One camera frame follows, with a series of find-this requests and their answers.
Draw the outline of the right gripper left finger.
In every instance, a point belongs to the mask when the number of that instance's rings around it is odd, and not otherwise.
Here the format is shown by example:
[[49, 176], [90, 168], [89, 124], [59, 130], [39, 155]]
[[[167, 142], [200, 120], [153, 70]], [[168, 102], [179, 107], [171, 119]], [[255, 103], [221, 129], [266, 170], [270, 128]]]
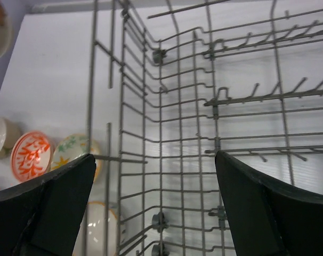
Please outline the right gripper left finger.
[[72, 255], [95, 175], [91, 154], [0, 191], [0, 255]]

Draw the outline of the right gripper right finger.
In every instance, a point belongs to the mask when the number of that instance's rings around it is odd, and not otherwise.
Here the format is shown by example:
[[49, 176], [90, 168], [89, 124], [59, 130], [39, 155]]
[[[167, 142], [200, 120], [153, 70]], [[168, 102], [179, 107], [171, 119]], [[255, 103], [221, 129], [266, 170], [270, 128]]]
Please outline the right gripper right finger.
[[323, 255], [323, 195], [224, 151], [216, 153], [215, 168], [237, 255]]

